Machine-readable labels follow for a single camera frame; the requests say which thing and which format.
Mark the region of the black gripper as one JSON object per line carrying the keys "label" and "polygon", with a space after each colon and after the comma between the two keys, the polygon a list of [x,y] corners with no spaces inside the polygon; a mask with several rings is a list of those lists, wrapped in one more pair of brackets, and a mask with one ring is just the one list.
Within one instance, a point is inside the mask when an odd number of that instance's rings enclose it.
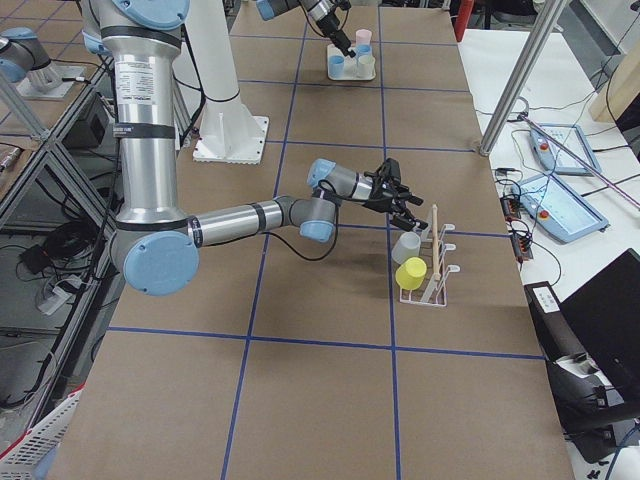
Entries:
{"label": "black gripper", "polygon": [[339,50],[346,50],[347,56],[355,56],[355,50],[350,47],[350,40],[343,32],[338,17],[335,13],[329,13],[319,20],[319,29],[325,38],[328,38]]}
{"label": "black gripper", "polygon": [[[364,173],[371,181],[371,191],[364,207],[381,213],[406,213],[409,211],[407,203],[416,206],[423,204],[423,199],[415,196],[402,180],[400,184],[385,182],[381,176],[381,165],[374,172]],[[392,217],[392,225],[408,232],[415,228],[415,221],[395,215]]]}

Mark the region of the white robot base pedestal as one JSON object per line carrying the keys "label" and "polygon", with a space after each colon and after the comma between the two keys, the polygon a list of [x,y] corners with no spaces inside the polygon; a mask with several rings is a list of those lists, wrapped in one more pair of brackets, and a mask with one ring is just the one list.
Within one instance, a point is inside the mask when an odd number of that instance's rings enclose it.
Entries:
{"label": "white robot base pedestal", "polygon": [[252,115],[242,101],[223,3],[192,1],[186,30],[206,100],[194,159],[258,164],[269,119]]}

